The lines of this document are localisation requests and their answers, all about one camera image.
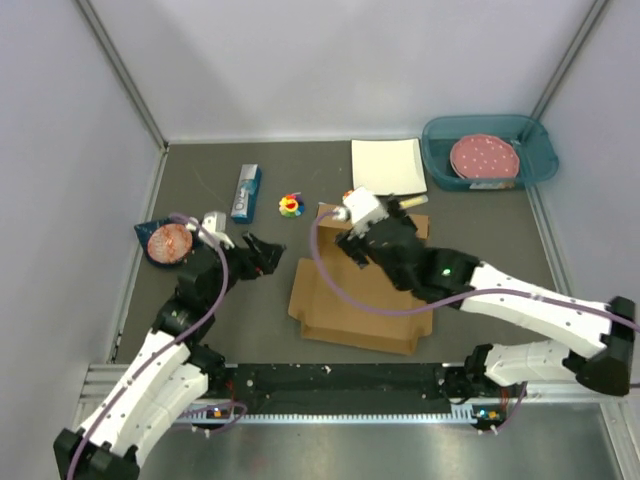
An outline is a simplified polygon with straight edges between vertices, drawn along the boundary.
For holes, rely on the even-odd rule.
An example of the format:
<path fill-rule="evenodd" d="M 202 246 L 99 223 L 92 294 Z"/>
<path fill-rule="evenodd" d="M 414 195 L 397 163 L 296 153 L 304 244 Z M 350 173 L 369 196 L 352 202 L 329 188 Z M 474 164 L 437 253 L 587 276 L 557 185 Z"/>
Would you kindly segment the rainbow flower plush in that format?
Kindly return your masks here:
<path fill-rule="evenodd" d="M 305 211 L 305 205 L 299 192 L 283 196 L 279 201 L 278 210 L 285 218 L 296 218 Z"/>

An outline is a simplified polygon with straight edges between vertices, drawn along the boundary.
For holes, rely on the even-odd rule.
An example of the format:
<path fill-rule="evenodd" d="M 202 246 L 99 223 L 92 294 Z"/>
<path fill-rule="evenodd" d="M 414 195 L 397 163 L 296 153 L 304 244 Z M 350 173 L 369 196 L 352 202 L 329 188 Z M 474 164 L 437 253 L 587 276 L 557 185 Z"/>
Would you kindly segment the blue bowl red inside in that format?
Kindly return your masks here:
<path fill-rule="evenodd" d="M 196 219 L 166 217 L 133 226 L 146 260 L 158 268 L 174 268 L 186 262 L 200 246 Z"/>

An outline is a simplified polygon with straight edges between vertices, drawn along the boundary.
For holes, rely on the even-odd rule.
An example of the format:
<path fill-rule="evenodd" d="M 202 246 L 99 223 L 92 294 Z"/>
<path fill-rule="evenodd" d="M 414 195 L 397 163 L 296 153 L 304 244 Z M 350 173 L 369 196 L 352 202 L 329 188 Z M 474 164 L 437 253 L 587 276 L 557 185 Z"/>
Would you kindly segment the white square plate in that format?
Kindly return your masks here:
<path fill-rule="evenodd" d="M 352 140 L 353 188 L 379 196 L 427 192 L 420 143 L 404 140 Z"/>

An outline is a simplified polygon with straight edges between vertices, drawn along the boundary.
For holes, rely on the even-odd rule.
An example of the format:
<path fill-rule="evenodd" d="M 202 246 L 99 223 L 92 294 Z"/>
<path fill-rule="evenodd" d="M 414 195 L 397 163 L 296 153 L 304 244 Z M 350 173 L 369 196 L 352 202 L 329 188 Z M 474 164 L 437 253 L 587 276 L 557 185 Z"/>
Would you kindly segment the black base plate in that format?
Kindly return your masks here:
<path fill-rule="evenodd" d="M 203 398 L 239 401 L 251 415 L 391 415 L 447 413 L 454 401 L 503 391 L 437 363 L 245 363 L 216 372 Z"/>

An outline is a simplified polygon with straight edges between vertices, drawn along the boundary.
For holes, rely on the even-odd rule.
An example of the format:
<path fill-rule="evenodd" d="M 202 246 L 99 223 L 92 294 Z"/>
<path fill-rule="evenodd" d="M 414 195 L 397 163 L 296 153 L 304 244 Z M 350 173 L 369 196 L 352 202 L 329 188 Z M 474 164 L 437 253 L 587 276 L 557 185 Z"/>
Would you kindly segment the blue toothpaste box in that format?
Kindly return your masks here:
<path fill-rule="evenodd" d="M 237 224 L 254 219 L 262 172 L 258 164 L 243 164 L 234 194 L 230 217 Z"/>

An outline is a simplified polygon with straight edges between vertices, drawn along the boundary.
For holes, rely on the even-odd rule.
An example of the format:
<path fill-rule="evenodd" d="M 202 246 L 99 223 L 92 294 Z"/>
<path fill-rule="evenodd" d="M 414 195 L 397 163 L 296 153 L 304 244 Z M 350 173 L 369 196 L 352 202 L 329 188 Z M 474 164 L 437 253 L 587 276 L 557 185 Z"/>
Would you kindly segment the aluminium frame rail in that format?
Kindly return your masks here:
<path fill-rule="evenodd" d="M 79 404 L 99 404 L 128 369 L 127 364 L 90 364 L 80 392 Z M 576 383 L 530 382 L 528 403 L 610 403 L 622 397 L 593 392 Z"/>

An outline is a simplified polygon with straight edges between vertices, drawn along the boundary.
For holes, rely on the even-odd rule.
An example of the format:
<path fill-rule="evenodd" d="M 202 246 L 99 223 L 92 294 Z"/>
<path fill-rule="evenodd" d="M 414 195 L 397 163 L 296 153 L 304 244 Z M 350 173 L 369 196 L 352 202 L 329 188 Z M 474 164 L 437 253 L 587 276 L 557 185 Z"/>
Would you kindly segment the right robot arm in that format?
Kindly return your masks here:
<path fill-rule="evenodd" d="M 474 393 L 487 396 L 500 386 L 568 380 L 604 395 L 629 393 L 635 343 L 631 300 L 565 296 L 473 255 L 429 247 L 405 214 L 355 222 L 335 243 L 359 267 L 375 263 L 396 290 L 430 307 L 449 306 L 542 335 L 529 344 L 475 347 L 463 367 Z"/>

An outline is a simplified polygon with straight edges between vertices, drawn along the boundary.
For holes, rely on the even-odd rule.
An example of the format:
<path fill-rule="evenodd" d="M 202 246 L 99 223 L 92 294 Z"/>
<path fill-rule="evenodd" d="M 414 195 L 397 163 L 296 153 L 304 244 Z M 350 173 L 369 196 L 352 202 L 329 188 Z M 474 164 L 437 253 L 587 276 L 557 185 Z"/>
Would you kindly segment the brown cardboard box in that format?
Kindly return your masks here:
<path fill-rule="evenodd" d="M 433 313 L 409 292 L 396 290 L 383 270 L 370 263 L 359 268 L 335 244 L 347 223 L 329 217 L 313 229 L 329 280 L 347 295 L 341 298 L 312 258 L 298 261 L 288 314 L 306 339 L 386 353 L 411 355 L 420 339 L 433 332 Z"/>

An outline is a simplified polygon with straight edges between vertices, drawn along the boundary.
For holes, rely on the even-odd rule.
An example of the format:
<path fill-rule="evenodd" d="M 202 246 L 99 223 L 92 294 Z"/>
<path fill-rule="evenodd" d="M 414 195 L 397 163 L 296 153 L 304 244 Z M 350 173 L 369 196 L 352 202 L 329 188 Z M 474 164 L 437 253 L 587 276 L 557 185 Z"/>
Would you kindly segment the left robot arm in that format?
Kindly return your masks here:
<path fill-rule="evenodd" d="M 53 449 L 63 479 L 136 479 L 158 441 L 202 395 L 226 387 L 222 355 L 202 345 L 224 296 L 239 281 L 271 275 L 284 246 L 246 232 L 242 247 L 207 235 L 177 274 L 134 360 L 94 412 L 64 429 Z"/>

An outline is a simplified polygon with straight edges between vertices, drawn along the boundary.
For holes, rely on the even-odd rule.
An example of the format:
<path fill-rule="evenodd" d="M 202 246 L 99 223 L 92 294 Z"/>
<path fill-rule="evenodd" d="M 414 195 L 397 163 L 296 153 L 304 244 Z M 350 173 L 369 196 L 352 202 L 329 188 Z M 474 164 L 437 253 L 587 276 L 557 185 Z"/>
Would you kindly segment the pink dotted plate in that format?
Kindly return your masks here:
<path fill-rule="evenodd" d="M 462 137 L 451 148 L 449 163 L 463 179 L 515 178 L 520 158 L 514 147 L 499 137 L 473 134 Z"/>

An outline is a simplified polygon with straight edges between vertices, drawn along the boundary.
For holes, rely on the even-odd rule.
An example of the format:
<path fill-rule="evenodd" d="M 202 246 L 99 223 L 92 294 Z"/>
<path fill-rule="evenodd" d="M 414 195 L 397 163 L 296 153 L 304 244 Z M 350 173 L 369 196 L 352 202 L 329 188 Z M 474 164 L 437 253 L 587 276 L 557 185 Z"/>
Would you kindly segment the teal plastic bin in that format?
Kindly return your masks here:
<path fill-rule="evenodd" d="M 453 192 L 525 189 L 559 168 L 547 130 L 524 115 L 438 117 L 425 125 L 421 149 L 435 183 Z"/>

